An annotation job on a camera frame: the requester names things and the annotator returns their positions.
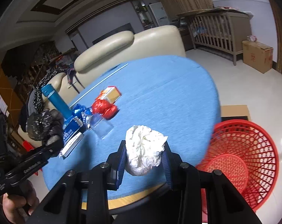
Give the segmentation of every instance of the crumpled white tissue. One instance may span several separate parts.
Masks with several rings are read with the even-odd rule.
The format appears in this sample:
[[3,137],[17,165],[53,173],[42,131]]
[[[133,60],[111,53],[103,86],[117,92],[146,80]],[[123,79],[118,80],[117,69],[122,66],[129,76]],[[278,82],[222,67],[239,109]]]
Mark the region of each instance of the crumpled white tissue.
[[125,136],[126,171],[133,176],[147,174],[161,163],[161,153],[167,136],[144,125],[134,125]]

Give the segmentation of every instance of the blue tablecloth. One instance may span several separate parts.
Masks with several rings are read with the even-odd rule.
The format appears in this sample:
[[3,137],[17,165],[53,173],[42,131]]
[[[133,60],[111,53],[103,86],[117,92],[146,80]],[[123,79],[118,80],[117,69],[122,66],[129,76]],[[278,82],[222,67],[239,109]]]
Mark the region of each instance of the blue tablecloth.
[[[196,62],[178,56],[156,56],[128,63],[79,101],[89,107],[101,90],[116,86],[122,96],[115,103],[119,112],[110,120],[113,130],[103,140],[91,130],[86,131],[66,159],[51,158],[43,167],[48,189],[67,170],[86,171],[105,161],[110,153],[117,151],[133,125],[146,125],[169,136],[171,151],[178,153],[183,161],[196,165],[204,157],[213,127],[221,121],[218,92],[209,73]],[[73,102],[124,64],[107,71]],[[163,182],[161,165],[145,176],[125,172],[119,190],[109,191],[108,198],[135,194]]]

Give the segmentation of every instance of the wooden baby crib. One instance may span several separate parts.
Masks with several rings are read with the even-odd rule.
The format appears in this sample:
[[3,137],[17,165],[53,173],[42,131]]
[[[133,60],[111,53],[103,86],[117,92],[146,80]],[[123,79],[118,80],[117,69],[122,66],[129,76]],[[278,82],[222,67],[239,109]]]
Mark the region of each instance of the wooden baby crib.
[[236,66],[236,55],[243,53],[242,41],[252,35],[247,14],[201,13],[186,18],[194,48],[199,44],[230,53]]

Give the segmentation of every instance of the orange box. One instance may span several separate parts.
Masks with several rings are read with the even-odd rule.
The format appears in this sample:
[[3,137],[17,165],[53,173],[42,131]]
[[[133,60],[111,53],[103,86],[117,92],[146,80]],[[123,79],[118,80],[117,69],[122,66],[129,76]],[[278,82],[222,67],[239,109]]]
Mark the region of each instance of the orange box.
[[113,104],[121,96],[121,93],[115,86],[107,87],[105,90],[102,90],[100,95],[96,99],[105,99],[109,103]]

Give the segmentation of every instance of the screw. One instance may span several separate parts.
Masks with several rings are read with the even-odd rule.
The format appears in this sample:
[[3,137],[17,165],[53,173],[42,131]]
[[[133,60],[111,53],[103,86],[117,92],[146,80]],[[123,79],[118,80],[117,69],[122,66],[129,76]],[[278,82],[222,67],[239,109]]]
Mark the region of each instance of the screw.
[[180,167],[182,167],[182,168],[188,168],[188,167],[189,167],[189,164],[188,164],[187,162],[182,162],[182,163],[180,164]]
[[222,171],[219,169],[214,170],[214,173],[215,175],[218,175],[218,176],[222,175]]
[[72,176],[72,175],[74,175],[75,174],[75,171],[74,170],[69,170],[69,171],[67,171],[67,176]]
[[106,162],[106,161],[104,161],[104,162],[102,162],[99,166],[100,166],[101,168],[106,168],[106,167],[109,166],[109,163]]

